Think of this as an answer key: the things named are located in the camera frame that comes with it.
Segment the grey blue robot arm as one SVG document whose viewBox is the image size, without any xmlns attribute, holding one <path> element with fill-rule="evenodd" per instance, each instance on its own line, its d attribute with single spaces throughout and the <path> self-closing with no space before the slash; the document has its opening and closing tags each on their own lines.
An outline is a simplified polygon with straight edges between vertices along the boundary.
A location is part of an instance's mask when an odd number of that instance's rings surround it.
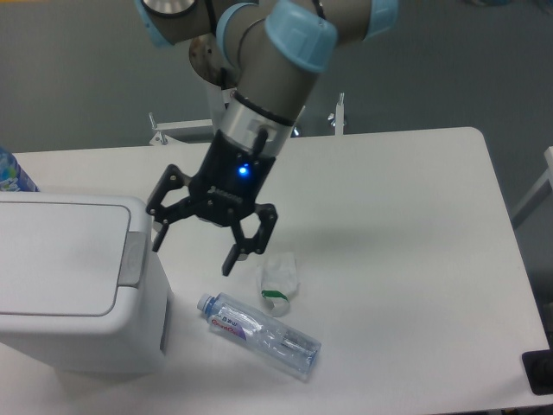
<svg viewBox="0 0 553 415">
<path fill-rule="evenodd" d="M 238 82 L 198 172 L 169 165 L 146 210 L 158 250 L 169 227 L 195 216 L 231 229 L 222 265 L 265 251 L 277 210 L 257 196 L 334 50 L 390 29 L 396 1 L 138 1 L 149 37 L 173 46 L 212 35 Z"/>
</svg>

